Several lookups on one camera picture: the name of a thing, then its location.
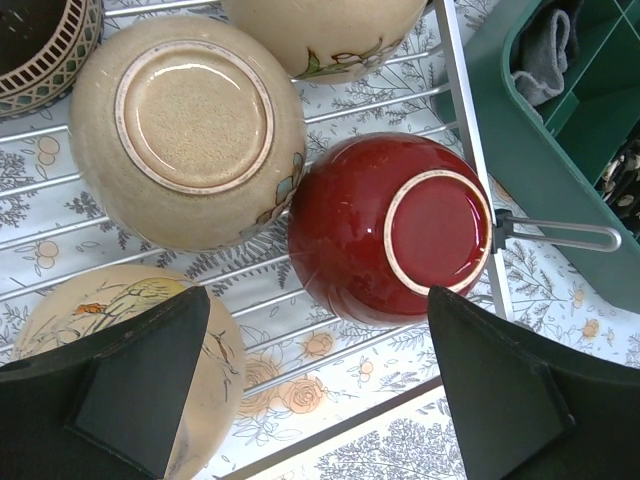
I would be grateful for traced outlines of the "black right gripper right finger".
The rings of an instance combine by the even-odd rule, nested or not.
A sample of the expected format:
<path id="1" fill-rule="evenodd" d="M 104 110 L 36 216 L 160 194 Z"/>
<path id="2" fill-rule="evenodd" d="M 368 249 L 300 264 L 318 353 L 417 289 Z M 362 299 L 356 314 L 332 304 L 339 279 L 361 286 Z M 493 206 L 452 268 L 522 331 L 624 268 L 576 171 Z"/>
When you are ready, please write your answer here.
<path id="1" fill-rule="evenodd" d="M 434 287 L 428 318 L 470 479 L 636 479 L 639 372 Z"/>

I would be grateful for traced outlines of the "beige floral bowl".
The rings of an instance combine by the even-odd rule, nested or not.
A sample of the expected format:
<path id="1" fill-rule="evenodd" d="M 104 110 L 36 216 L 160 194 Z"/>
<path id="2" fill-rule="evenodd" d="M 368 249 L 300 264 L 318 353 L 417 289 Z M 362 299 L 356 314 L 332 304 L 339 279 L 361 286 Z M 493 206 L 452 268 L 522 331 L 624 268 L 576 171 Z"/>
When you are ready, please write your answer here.
<path id="1" fill-rule="evenodd" d="M 223 22 L 161 16 L 104 41 L 75 82 L 69 145 L 105 214 L 157 246 L 214 251 L 270 226 L 306 124 L 279 62 Z"/>

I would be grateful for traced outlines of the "beige bowl bird motif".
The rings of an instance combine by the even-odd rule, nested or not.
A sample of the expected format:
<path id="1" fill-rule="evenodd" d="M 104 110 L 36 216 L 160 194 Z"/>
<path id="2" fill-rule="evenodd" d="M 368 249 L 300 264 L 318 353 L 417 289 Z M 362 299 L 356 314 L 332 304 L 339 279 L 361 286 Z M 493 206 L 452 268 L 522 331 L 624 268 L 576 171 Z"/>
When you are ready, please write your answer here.
<path id="1" fill-rule="evenodd" d="M 11 352 L 21 360 L 128 320 L 195 286 L 170 270 L 116 265 L 76 276 L 49 293 L 26 320 Z M 191 479 L 211 459 L 238 412 L 245 349 L 224 304 L 211 295 L 207 331 L 165 476 Z"/>

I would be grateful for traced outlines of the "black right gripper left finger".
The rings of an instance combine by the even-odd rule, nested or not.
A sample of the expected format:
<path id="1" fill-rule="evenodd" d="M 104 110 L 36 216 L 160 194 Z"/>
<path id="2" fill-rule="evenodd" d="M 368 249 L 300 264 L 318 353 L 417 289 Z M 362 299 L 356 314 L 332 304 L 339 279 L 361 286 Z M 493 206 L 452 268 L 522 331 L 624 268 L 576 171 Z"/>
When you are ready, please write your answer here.
<path id="1" fill-rule="evenodd" d="M 202 287 L 1 369 L 4 479 L 161 479 L 210 313 Z"/>

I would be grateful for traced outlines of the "beige bowl white flower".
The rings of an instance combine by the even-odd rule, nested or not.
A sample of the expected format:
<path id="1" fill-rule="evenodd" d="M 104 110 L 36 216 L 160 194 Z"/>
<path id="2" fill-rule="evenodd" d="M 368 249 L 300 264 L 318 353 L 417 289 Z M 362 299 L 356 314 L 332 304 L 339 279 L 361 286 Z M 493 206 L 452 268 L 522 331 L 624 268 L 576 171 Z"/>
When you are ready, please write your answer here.
<path id="1" fill-rule="evenodd" d="M 296 80 L 356 81 L 379 69 L 423 14 L 423 0 L 230 0 L 230 23 Z"/>

